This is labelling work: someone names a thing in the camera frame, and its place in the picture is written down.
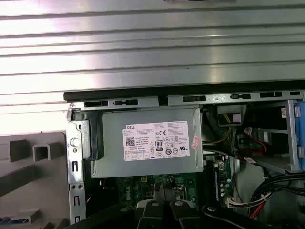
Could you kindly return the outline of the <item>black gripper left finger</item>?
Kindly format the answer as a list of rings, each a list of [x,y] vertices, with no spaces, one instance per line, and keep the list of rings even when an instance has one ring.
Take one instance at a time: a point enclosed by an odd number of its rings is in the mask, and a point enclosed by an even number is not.
[[[135,209],[117,204],[69,226],[71,229],[161,229],[165,207],[164,184],[155,184],[154,199],[138,202]]]

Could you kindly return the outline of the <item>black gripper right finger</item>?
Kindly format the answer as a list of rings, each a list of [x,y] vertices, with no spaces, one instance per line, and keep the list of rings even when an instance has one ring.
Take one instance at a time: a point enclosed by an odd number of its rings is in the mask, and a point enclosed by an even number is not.
[[[165,184],[165,200],[182,229],[270,229],[271,226],[228,210],[206,205],[196,209],[191,202],[177,199],[171,184]]]

